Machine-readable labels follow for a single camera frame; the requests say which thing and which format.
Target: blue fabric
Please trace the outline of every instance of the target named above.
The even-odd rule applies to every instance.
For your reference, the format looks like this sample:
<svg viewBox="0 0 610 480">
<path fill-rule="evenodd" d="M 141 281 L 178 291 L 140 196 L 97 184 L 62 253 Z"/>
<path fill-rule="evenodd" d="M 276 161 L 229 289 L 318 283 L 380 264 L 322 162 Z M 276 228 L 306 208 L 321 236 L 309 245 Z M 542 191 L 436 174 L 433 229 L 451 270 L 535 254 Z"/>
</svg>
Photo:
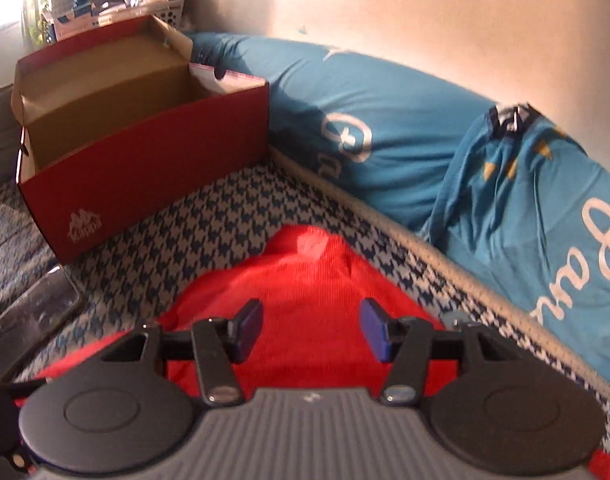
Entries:
<svg viewBox="0 0 610 480">
<path fill-rule="evenodd" d="M 471 123 L 494 103 L 381 59 L 292 41 L 199 33 L 193 62 L 270 83 L 270 142 L 413 231 Z"/>
<path fill-rule="evenodd" d="M 610 381 L 610 174 L 523 110 L 518 134 L 476 120 L 423 231 Z"/>
</svg>

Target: box flap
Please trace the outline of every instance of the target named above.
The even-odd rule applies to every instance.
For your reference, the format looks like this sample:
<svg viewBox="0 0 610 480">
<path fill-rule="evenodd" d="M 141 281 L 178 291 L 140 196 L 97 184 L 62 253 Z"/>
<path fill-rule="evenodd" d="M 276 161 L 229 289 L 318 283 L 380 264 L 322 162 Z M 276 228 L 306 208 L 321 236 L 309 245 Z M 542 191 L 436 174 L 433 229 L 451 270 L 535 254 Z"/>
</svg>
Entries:
<svg viewBox="0 0 610 480">
<path fill-rule="evenodd" d="M 192 40 L 153 16 L 88 30 L 17 63 L 12 109 L 30 126 L 104 89 L 186 65 L 191 55 Z"/>
</svg>

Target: red shoe box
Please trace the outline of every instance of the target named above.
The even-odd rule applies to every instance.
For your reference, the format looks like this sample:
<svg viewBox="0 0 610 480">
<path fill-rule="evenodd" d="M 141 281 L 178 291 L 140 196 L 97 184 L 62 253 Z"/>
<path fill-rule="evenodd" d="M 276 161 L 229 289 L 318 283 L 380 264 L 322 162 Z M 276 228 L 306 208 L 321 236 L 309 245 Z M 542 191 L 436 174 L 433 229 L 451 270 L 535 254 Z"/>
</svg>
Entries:
<svg viewBox="0 0 610 480">
<path fill-rule="evenodd" d="M 21 59 L 17 182 L 62 263 L 267 149 L 268 84 L 189 63 L 192 41 L 152 16 Z"/>
</svg>

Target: red fabric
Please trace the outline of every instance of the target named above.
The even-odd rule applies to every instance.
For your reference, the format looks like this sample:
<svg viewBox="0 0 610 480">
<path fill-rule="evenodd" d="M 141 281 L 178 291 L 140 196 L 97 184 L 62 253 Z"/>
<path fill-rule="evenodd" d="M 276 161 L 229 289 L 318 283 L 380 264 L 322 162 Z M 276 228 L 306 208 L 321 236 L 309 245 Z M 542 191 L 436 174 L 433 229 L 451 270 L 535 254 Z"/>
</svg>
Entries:
<svg viewBox="0 0 610 480">
<path fill-rule="evenodd" d="M 442 327 L 342 238 L 305 226 L 281 229 L 261 256 L 204 274 L 159 321 L 165 330 L 185 330 L 204 317 L 232 317 L 247 300 L 260 298 L 261 335 L 249 359 L 234 367 L 247 397 L 264 386 L 366 386 L 375 395 L 389 365 L 374 360 L 360 332 L 357 307 L 368 297 L 394 317 L 418 316 Z M 86 346 L 43 375 L 64 373 L 118 337 Z M 171 362 L 167 375 L 189 394 L 198 393 L 192 363 Z M 434 394 L 455 377 L 455 362 L 431 362 L 425 394 Z M 610 480 L 610 456 L 597 453 L 592 471 Z"/>
</svg>

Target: smartphone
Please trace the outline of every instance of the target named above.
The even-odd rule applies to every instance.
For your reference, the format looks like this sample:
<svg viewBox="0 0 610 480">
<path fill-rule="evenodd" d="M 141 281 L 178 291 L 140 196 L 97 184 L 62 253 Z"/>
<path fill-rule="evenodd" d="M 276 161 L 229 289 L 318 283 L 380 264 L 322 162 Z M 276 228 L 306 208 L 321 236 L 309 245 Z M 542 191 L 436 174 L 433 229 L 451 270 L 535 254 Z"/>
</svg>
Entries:
<svg viewBox="0 0 610 480">
<path fill-rule="evenodd" d="M 79 313 L 82 297 L 62 266 L 34 283 L 0 315 L 0 383 L 21 372 L 70 319 Z"/>
</svg>

